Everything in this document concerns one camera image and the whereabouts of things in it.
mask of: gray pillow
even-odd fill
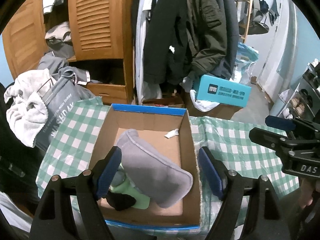
[[[116,145],[122,151],[125,172],[159,207],[173,206],[190,191],[192,175],[139,138],[135,129],[125,131]]]

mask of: green checkered cloth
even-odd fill
[[[59,174],[62,178],[73,177],[88,168],[94,144],[109,108],[102,104],[100,97],[75,103],[60,125],[41,163],[36,178],[39,197],[42,196],[53,175]],[[282,163],[274,151],[254,144],[249,139],[249,131],[254,127],[285,134],[283,131],[212,117],[190,117],[190,125],[196,152],[200,147],[207,146],[216,159],[223,161],[228,169],[234,169],[242,176],[258,178],[260,175],[267,175],[279,197],[299,187],[297,177],[281,172]],[[200,229],[145,229],[144,231],[153,235],[207,233],[218,215],[222,202],[212,195],[202,172],[200,178],[202,182]],[[71,197],[71,200],[73,208],[79,210],[76,197]],[[243,198],[238,225],[244,223],[248,200],[248,197]]]

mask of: small cardboard box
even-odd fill
[[[203,75],[195,82],[197,100],[206,100],[226,105],[245,107],[251,87],[222,78]]]
[[[144,106],[166,106],[175,108],[185,108],[183,100],[179,95],[169,98],[144,100],[142,104]]]
[[[186,109],[188,109],[189,115],[195,116],[195,117],[209,116],[209,117],[230,120],[236,112],[242,109],[242,107],[239,107],[239,106],[219,104],[214,109],[211,109],[208,112],[201,112],[198,109],[196,109],[195,106],[193,105],[189,93],[183,92],[182,98],[183,98],[183,102],[185,103]]]
[[[167,132],[179,128],[179,135],[170,139]],[[162,209],[152,200],[145,210],[129,208],[118,212],[105,199],[98,204],[106,220],[133,224],[140,228],[188,228],[200,226],[201,183],[189,116],[186,109],[112,104],[95,143],[89,169],[115,145],[127,129],[136,129],[139,137],[150,143],[159,153],[193,176],[189,193],[172,207]]]

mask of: wooden cabinet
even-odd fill
[[[68,0],[77,60],[123,58],[122,0]]]
[[[123,85],[87,85],[106,104],[133,100],[131,4],[132,0],[68,0],[75,51],[69,61],[121,59],[123,62]],[[36,68],[47,51],[43,22],[42,0],[27,0],[6,26],[4,49],[14,78]]]
[[[87,86],[95,95],[102,96],[106,104],[133,100],[131,4],[132,0],[68,0],[75,50],[75,58],[71,60],[123,59],[124,86]]]
[[[44,36],[42,0],[26,0],[2,32],[5,56],[14,79],[38,66],[48,49]]]

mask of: open cardboard box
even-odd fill
[[[167,132],[179,128],[179,135],[170,139]],[[161,154],[190,172],[193,186],[189,193],[175,205],[162,209],[150,200],[145,210],[129,208],[116,211],[105,199],[99,201],[106,220],[119,221],[140,226],[166,228],[194,227],[200,225],[201,183],[191,128],[186,109],[113,104],[101,127],[95,143],[89,169],[115,145],[119,136],[127,129],[136,129],[139,137],[149,142]]]
[[[209,116],[209,117],[230,120],[236,112],[242,109],[242,107],[239,107],[239,106],[219,104],[214,109],[211,109],[208,112],[201,112],[198,109],[196,109],[195,106],[193,105],[189,93],[183,92],[182,98],[183,98],[185,107],[188,109],[190,116],[196,116],[196,117]]]

